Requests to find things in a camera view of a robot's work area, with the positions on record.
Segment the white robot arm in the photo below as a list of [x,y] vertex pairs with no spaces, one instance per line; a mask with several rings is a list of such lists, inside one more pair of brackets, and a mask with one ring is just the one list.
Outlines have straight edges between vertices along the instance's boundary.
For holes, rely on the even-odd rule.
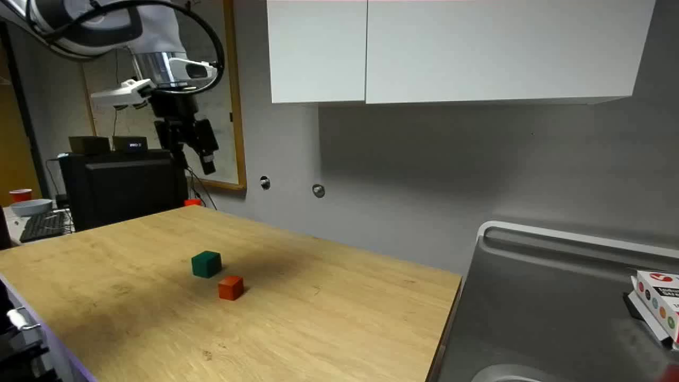
[[195,95],[225,74],[225,50],[212,25],[175,0],[0,0],[6,24],[49,51],[94,63],[128,51],[137,74],[114,90],[91,94],[112,109],[151,106],[159,142],[187,171],[192,146],[207,175],[214,175],[219,142],[209,120],[197,120]]

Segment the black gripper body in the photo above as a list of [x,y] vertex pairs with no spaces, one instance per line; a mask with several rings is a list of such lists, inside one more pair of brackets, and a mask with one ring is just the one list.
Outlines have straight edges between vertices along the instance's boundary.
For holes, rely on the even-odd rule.
[[214,160],[219,152],[212,126],[197,117],[197,103],[186,94],[155,94],[151,99],[155,129],[164,148],[189,145],[199,160]]

